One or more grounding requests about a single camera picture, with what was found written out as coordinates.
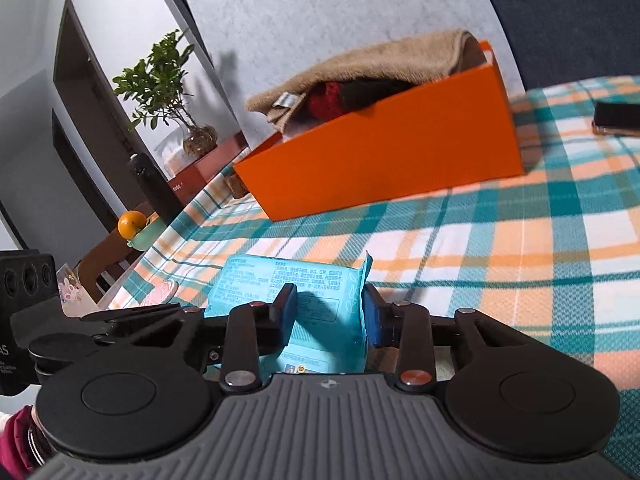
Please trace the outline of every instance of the potted plant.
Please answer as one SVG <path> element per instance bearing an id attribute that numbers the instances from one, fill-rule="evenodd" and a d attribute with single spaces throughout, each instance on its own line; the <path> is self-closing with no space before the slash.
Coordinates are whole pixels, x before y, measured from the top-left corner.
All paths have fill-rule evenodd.
<path id="1" fill-rule="evenodd" d="M 187 45 L 180 53 L 178 42 L 184 37 L 179 30 L 169 32 L 151 48 L 151 54 L 141 59 L 133 68 L 125 68 L 122 75 L 114 77 L 116 95 L 124 94 L 124 100 L 133 99 L 138 105 L 132 114 L 131 129 L 147 122 L 152 130 L 158 121 L 169 124 L 172 120 L 186 129 L 182 145 L 190 155 L 203 156 L 216 147 L 218 134 L 209 125 L 199 126 L 186 108 L 182 78 L 188 73 L 182 67 L 193 52 Z"/>

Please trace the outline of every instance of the green bowl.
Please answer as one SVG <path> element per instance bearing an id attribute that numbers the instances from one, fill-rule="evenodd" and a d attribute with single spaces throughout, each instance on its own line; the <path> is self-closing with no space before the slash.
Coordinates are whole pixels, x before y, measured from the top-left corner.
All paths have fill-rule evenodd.
<path id="1" fill-rule="evenodd" d="M 156 218 L 151 224 L 147 224 L 142 231 L 135 235 L 131 240 L 127 242 L 129 247 L 134 248 L 137 251 L 147 252 L 149 248 L 154 244 L 158 237 L 164 232 L 166 225 L 164 222 Z"/>

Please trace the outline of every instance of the red fabric item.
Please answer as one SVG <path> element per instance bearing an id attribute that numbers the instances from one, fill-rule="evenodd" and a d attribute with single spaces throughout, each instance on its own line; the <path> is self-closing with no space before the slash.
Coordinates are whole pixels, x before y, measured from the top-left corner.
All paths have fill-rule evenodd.
<path id="1" fill-rule="evenodd" d="M 0 435 L 0 464 L 15 480 L 23 480 L 33 471 L 27 446 L 27 430 L 31 425 L 31 406 L 15 413 Z"/>
<path id="2" fill-rule="evenodd" d="M 340 102 L 342 83 L 330 81 L 313 87 L 306 98 L 306 109 L 313 117 L 331 121 L 347 113 Z"/>

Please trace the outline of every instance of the black bottle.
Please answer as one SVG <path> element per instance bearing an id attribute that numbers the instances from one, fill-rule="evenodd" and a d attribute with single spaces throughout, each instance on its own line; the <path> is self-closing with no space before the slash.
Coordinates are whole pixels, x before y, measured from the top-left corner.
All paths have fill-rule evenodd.
<path id="1" fill-rule="evenodd" d="M 142 192 L 158 216 L 166 225 L 171 224 L 180 214 L 183 206 L 160 170 L 146 153 L 133 155 L 127 165 L 136 176 Z"/>

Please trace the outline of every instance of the towel tag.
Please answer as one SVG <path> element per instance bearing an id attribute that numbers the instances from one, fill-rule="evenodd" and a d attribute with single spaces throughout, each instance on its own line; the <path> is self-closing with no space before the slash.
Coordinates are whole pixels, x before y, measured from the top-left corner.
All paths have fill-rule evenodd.
<path id="1" fill-rule="evenodd" d="M 273 106 L 281 106 L 283 108 L 291 108 L 300 96 L 297 94 L 290 94 L 289 92 L 283 92 L 280 97 L 276 99 Z"/>

